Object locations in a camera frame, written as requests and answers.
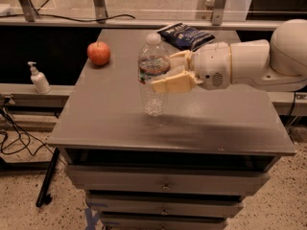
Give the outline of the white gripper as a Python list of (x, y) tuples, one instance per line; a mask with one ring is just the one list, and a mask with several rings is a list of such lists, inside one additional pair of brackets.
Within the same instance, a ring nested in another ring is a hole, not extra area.
[(154, 93), (185, 93), (197, 85), (206, 90), (226, 89), (230, 85), (230, 48), (225, 42), (207, 44), (192, 53), (184, 50), (169, 56), (171, 68), (185, 70), (150, 83)]

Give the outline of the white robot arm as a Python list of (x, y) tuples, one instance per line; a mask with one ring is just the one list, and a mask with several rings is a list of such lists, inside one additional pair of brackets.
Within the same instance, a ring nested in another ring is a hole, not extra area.
[(296, 91), (307, 84), (307, 21), (282, 23), (270, 40), (206, 44), (170, 56), (171, 70), (151, 80), (156, 93), (245, 84), (265, 91)]

